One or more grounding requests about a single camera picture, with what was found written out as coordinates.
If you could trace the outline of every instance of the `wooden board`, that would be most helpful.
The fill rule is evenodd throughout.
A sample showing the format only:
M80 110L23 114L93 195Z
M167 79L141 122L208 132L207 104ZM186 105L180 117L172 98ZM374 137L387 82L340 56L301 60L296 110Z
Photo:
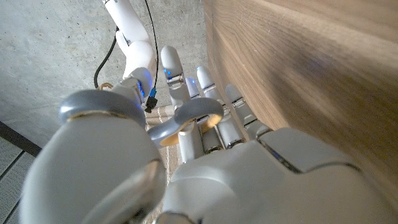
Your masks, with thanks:
M205 0L205 20L219 87L352 155L398 208L398 1Z

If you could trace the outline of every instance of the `black cable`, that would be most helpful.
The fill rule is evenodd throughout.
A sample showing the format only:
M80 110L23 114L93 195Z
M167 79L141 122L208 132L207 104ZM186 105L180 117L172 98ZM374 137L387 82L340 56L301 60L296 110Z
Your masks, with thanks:
M159 71L159 52L157 50L157 41L156 41L154 22L152 21L152 16L150 15L150 10L149 10L147 0L145 0L145 4L147 5L148 14L149 14L149 18L150 18L150 24L152 24L152 30L154 31L154 38L155 38L155 48L156 48L156 76L155 76L155 85L154 85L154 88L155 88L156 83L157 83L157 72Z
M113 48L114 48L115 44L116 44L116 34L115 34L115 36L113 38L113 42L112 42L112 46L111 46L110 50L106 54L104 60L101 62L101 65L99 65L99 67L97 68L97 71L95 71L95 74L94 74L94 86L95 86L95 88L98 88L98 74L101 71L102 67L105 65L106 61L109 59L109 56L111 56L111 53L113 51Z

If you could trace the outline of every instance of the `metal grille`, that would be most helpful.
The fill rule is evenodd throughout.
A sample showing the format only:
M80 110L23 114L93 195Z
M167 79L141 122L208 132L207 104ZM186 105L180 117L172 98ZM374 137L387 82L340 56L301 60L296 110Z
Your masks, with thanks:
M19 207L17 207L6 224L19 224Z
M21 197L22 184L34 157L24 152L0 180L0 223L4 223Z
M22 150L17 146L0 138L0 175L6 171L21 152Z

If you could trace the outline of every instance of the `blue connector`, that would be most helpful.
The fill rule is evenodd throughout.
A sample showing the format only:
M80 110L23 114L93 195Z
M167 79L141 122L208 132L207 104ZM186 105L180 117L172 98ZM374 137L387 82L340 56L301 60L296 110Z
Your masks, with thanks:
M156 88L153 87L153 88L150 90L149 96L155 97L155 95L156 95Z

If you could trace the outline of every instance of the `concrete ceiling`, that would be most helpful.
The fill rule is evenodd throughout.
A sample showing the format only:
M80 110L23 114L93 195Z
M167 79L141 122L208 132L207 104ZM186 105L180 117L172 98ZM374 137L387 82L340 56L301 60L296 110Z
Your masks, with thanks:
M144 0L131 3L152 36ZM203 2L148 4L159 51L174 46L185 76L196 79L195 68L207 65ZM116 25L101 0L4 0L0 20L0 121L43 147L60 127L59 103L75 91L94 87L94 72L109 50ZM118 82L125 63L116 45L98 83ZM157 91L158 106L170 104L162 72Z

